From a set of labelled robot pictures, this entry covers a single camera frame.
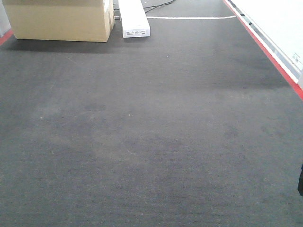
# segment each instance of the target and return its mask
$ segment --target cable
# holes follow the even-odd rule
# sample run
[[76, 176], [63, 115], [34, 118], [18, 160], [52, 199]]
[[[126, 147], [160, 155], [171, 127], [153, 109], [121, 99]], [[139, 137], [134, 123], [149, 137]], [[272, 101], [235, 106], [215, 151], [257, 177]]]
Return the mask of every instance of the cable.
[[153, 7], [152, 9], [146, 11], [145, 13], [148, 13], [148, 12], [150, 12], [150, 11], [152, 11], [152, 10], [154, 10], [154, 9], [156, 9], [156, 8], [158, 8], [158, 7], [160, 7], [160, 6], [167, 6], [167, 5], [170, 5], [171, 3], [175, 2], [175, 1], [176, 1], [176, 0], [171, 0], [171, 1], [165, 2], [165, 3], [161, 4], [161, 5], [144, 7], [144, 9], [148, 9], [148, 8], [152, 8], [152, 7]]
[[171, 1], [168, 1], [168, 2], [165, 2], [165, 3], [162, 3], [162, 4], [160, 4], [160, 5], [147, 6], [147, 7], [143, 7], [143, 9], [152, 8], [152, 9], [150, 9], [150, 10], [148, 10], [148, 11], [145, 12], [145, 13], [148, 13], [148, 12], [150, 12], [150, 11], [152, 11], [152, 10], [154, 10], [154, 9], [156, 9], [156, 8], [158, 8], [158, 7], [160, 7], [160, 6], [167, 6], [167, 5], [169, 5], [169, 4], [171, 4], [171, 3], [175, 2], [175, 1], [176, 1], [176, 0], [171, 0]]

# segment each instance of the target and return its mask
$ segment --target cardboard box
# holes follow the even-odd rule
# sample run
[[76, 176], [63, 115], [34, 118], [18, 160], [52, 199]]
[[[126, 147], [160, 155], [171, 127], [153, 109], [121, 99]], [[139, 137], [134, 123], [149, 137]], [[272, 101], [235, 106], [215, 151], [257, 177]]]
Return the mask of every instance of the cardboard box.
[[3, 0], [17, 39], [106, 42], [113, 0]]

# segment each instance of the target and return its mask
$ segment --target white cable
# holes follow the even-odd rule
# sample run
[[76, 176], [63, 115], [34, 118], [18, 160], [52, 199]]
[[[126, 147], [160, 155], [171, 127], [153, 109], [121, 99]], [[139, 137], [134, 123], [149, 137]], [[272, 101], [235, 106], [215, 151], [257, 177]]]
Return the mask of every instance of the white cable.
[[220, 20], [220, 19], [231, 19], [236, 16], [227, 17], [153, 17], [147, 16], [148, 19], [166, 19], [166, 20]]

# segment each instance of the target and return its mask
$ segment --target black object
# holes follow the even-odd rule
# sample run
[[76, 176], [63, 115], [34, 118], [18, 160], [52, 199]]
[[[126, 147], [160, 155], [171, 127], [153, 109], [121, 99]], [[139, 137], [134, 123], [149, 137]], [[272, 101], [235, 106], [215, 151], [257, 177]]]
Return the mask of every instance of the black object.
[[298, 191], [300, 193], [301, 196], [303, 196], [303, 165], [302, 165], [302, 171], [301, 171], [301, 175], [299, 178], [299, 183], [298, 183]]

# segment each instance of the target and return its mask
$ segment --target label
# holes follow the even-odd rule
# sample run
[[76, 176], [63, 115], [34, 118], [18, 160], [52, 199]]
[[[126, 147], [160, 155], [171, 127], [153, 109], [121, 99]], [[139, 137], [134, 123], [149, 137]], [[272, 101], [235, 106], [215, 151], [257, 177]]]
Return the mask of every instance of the label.
[[109, 7], [109, 0], [103, 0], [103, 3], [104, 3], [104, 12], [106, 12]]
[[303, 61], [297, 53], [293, 54], [293, 62], [299, 68], [299, 70], [303, 70]]

